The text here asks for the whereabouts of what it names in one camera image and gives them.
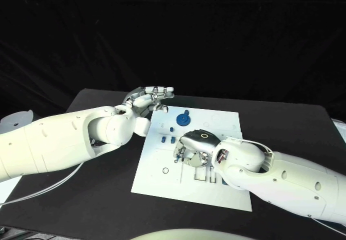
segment small blue part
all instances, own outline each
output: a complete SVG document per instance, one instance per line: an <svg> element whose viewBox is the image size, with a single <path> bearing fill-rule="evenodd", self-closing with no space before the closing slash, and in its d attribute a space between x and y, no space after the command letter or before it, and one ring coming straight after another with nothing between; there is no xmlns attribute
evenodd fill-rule
<svg viewBox="0 0 346 240"><path fill-rule="evenodd" d="M227 183L225 182L223 178L222 178L222 184L223 184L223 185L227 185Z"/></svg>
<svg viewBox="0 0 346 240"><path fill-rule="evenodd" d="M184 110L184 112L178 114L176 117L176 123L180 126L187 126L190 122L191 122L191 118L189 116L189 110Z"/></svg>

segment black table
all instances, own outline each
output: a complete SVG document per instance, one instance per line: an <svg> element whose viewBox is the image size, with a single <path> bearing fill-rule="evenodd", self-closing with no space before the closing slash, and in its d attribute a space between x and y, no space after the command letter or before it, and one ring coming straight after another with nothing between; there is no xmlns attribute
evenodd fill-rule
<svg viewBox="0 0 346 240"><path fill-rule="evenodd" d="M125 92L85 89L67 112L122 102ZM323 107L176 96L167 105L239 113L243 139L302 157L346 175L346 145ZM131 193L144 137L88 161L49 193L0 209L0 225L85 240L125 240L145 233L197 228L259 240L344 239L250 195L252 212ZM10 200L49 187L75 169L27 175Z"/></svg>

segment black curtain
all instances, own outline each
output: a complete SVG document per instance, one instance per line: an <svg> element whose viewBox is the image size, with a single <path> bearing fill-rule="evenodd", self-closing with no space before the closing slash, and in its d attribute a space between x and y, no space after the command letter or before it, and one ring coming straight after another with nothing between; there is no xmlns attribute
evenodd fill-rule
<svg viewBox="0 0 346 240"><path fill-rule="evenodd" d="M83 88L174 86L346 120L344 12L328 1L1 1L1 115L63 113Z"/></svg>

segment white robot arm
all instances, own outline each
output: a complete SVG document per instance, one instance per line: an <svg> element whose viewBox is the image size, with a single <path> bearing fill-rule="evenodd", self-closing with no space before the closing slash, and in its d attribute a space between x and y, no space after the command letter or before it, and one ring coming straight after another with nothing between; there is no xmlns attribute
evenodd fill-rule
<svg viewBox="0 0 346 240"><path fill-rule="evenodd" d="M232 137L220 141L210 132L194 130L180 138L173 156L191 167L210 159L230 187L300 216L346 225L346 176L263 145L262 152L252 143ZM194 151L191 158L184 158L186 150Z"/></svg>
<svg viewBox="0 0 346 240"><path fill-rule="evenodd" d="M0 182L66 169L119 148L132 133L147 136L150 110L168 111L160 100L173 87L138 87L122 105L49 116L0 135Z"/></svg>

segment white panel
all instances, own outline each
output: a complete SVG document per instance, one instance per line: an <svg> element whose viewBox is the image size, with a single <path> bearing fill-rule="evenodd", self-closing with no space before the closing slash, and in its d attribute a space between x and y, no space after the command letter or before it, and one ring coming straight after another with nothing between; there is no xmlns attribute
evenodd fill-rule
<svg viewBox="0 0 346 240"><path fill-rule="evenodd" d="M189 110L190 124L178 126L176 118L184 110ZM181 162L174 163L173 151L178 138L189 131L199 129L213 133L220 140L226 139L226 136L242 139L236 112L176 106L168 107L168 113L152 112L131 192L252 211L249 192L222 184L222 177L210 171L210 164L196 170Z"/></svg>

